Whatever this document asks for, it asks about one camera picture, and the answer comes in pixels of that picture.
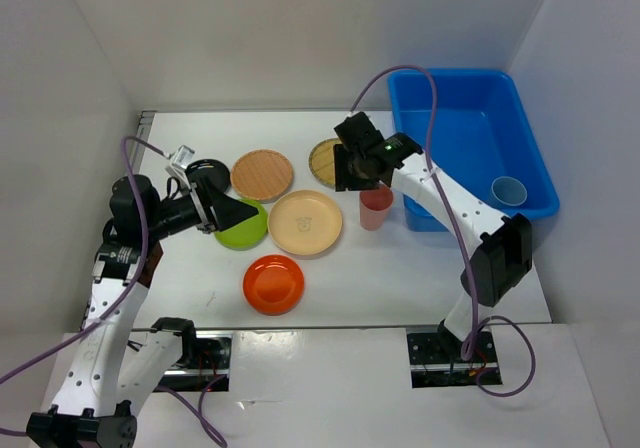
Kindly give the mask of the pink plastic cup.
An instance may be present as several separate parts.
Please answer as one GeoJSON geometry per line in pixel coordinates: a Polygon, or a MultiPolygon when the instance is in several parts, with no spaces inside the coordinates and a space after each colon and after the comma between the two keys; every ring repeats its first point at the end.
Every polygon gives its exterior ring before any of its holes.
{"type": "Polygon", "coordinates": [[[360,226],[376,231],[384,224],[394,202],[394,195],[386,185],[359,194],[360,226]]]}

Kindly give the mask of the beige round plate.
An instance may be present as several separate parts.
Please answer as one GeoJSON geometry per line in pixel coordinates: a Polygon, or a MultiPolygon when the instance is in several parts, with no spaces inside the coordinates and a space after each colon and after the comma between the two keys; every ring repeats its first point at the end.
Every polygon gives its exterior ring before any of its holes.
{"type": "Polygon", "coordinates": [[[314,190],[280,198],[268,216],[268,233],[277,247],[297,256],[319,255],[339,239],[343,217],[338,204],[314,190]]]}

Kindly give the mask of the orange round plate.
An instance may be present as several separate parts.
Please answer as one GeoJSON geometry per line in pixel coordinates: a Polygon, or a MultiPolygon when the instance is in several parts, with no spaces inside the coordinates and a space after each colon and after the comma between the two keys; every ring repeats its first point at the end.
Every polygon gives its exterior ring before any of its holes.
{"type": "Polygon", "coordinates": [[[247,303],[258,313],[280,316],[298,305],[304,294],[305,279],[293,259],[271,254],[247,268],[242,288],[247,303]]]}

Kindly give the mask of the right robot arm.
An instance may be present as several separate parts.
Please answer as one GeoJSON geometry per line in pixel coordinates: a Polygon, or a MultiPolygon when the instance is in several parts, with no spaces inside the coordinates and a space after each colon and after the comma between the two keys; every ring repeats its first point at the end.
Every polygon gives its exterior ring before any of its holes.
{"type": "Polygon", "coordinates": [[[464,263],[464,293],[441,323],[438,348],[450,361],[474,353],[480,309],[493,308],[532,268],[532,224],[482,202],[437,166],[404,133],[385,138],[363,112],[334,131],[335,190],[373,192],[382,185],[411,198],[451,232],[464,263]]]}

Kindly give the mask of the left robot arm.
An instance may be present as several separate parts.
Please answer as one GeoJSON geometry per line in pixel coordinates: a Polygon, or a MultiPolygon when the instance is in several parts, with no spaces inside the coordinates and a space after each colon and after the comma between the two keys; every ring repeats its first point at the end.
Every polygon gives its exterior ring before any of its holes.
{"type": "Polygon", "coordinates": [[[89,310],[64,383],[45,412],[34,412],[27,436],[40,447],[130,447],[137,418],[171,366],[192,365],[199,343],[192,321],[164,317],[130,362],[123,361],[135,318],[163,255],[161,242],[196,227],[206,233],[257,215],[207,178],[176,198],[161,198],[143,175],[114,183],[112,217],[95,257],[89,310]]]}

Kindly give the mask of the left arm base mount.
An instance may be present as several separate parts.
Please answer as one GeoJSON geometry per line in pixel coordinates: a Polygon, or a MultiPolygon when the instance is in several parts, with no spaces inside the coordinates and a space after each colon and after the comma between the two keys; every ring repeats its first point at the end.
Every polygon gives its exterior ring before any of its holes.
{"type": "Polygon", "coordinates": [[[227,392],[231,365],[233,333],[198,330],[193,356],[182,365],[173,365],[159,385],[179,393],[227,392]]]}

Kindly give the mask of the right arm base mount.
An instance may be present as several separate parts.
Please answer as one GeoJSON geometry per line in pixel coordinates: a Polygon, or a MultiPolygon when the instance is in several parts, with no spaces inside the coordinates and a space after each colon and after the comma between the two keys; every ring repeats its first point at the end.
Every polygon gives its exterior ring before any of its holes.
{"type": "Polygon", "coordinates": [[[490,332],[481,332],[470,361],[460,358],[460,350],[449,354],[434,331],[406,333],[411,384],[413,389],[463,387],[476,384],[502,384],[498,357],[490,332]]]}

